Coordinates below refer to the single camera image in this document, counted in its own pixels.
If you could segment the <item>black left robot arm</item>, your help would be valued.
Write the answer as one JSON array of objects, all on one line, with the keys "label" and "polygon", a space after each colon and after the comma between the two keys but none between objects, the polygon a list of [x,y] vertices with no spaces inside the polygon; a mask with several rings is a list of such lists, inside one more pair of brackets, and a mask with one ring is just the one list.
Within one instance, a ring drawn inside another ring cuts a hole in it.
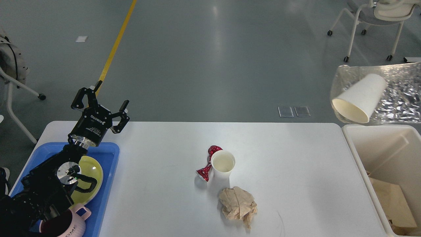
[{"label": "black left robot arm", "polygon": [[48,236],[30,228],[38,220],[48,221],[67,211],[74,205],[74,191],[88,193],[96,188],[98,180],[82,174],[79,161],[89,147],[99,146],[108,130],[118,134],[130,120],[126,111],[129,100],[114,114],[98,103],[96,92],[101,84],[99,80],[94,87],[78,90],[71,108],[82,115],[68,134],[68,144],[21,179],[21,192],[13,197],[1,195],[2,237]]}]

